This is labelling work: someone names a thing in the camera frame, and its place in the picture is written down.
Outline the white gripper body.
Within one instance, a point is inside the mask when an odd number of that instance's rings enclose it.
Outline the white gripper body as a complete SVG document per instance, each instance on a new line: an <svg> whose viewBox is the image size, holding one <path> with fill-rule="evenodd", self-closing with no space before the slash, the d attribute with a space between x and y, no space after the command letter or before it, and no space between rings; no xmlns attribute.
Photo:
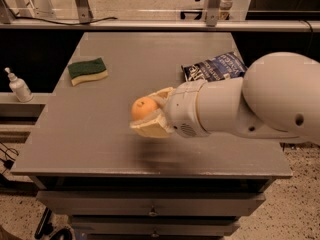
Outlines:
<svg viewBox="0 0 320 240"><path fill-rule="evenodd" d="M197 113L197 98L205 80L185 82L169 96L164 113L169 125L185 138L207 137Z"/></svg>

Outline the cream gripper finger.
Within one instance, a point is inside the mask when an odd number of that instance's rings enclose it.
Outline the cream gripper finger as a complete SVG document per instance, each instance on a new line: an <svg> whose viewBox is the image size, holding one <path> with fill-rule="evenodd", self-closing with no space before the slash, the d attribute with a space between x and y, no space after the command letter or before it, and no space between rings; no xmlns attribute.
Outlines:
<svg viewBox="0 0 320 240"><path fill-rule="evenodd" d="M163 108L166 105L173 91L174 91L173 87L167 87L167 88L158 90L156 92L153 92L151 94L148 94L148 97L154 100L160 108Z"/></svg>
<svg viewBox="0 0 320 240"><path fill-rule="evenodd" d="M132 121L130 128L138 135L148 138L167 138L174 132L161 109L151 112L141 120Z"/></svg>

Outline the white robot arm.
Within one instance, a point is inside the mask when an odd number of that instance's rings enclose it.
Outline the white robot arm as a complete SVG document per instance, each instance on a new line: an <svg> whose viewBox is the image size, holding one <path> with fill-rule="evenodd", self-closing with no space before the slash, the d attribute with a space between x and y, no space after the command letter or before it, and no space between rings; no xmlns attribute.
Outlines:
<svg viewBox="0 0 320 240"><path fill-rule="evenodd" d="M320 63L306 56L267 54L242 77L188 81L137 99L130 128L138 135L243 138L320 144Z"/></svg>

